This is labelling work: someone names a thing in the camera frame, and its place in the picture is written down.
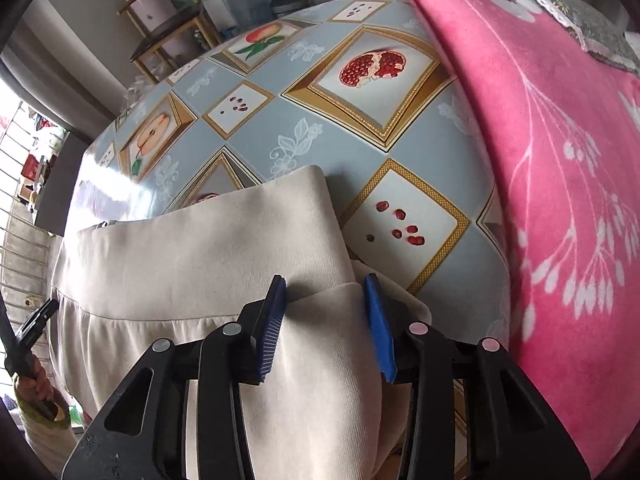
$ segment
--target person's hand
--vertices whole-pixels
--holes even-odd
[[[40,400],[53,400],[53,386],[47,377],[45,369],[36,356],[33,356],[33,370],[36,373],[35,379],[18,377],[18,380],[15,382],[16,392],[27,402],[30,402],[30,400],[35,397],[38,397]]]

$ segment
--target pink fleece blanket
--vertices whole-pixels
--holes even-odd
[[[596,476],[640,418],[640,80],[532,0],[414,1],[506,206],[511,348]]]

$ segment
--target sleeve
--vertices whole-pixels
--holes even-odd
[[[62,477],[66,459],[76,446],[77,440],[71,428],[69,406],[55,391],[58,416],[53,422],[37,412],[15,393],[25,438],[33,452],[56,478]]]

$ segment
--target wooden chair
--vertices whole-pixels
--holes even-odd
[[[127,16],[130,17],[131,21],[136,25],[136,28],[144,36],[137,49],[131,55],[130,61],[153,83],[158,83],[158,80],[151,73],[151,70],[144,65],[142,57],[146,56],[146,54],[155,54],[161,62],[167,63],[167,65],[172,68],[176,68],[173,67],[162,46],[177,34],[180,34],[188,28],[197,27],[203,38],[209,43],[210,48],[214,48],[223,41],[220,33],[207,15],[207,11],[201,0],[193,0],[193,4],[179,10],[177,14],[170,17],[152,31],[149,31],[139,17],[131,10],[131,4],[136,1],[137,0],[127,0],[118,10],[117,15],[126,12]]]

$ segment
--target chair seat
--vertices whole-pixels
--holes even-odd
[[[181,9],[177,14],[170,17],[161,25],[158,25],[146,38],[143,38],[137,49],[133,54],[131,54],[131,58],[129,60],[133,61],[142,56],[156,43],[167,38],[174,30],[177,30],[188,21],[202,14],[203,10],[204,6],[201,2]]]

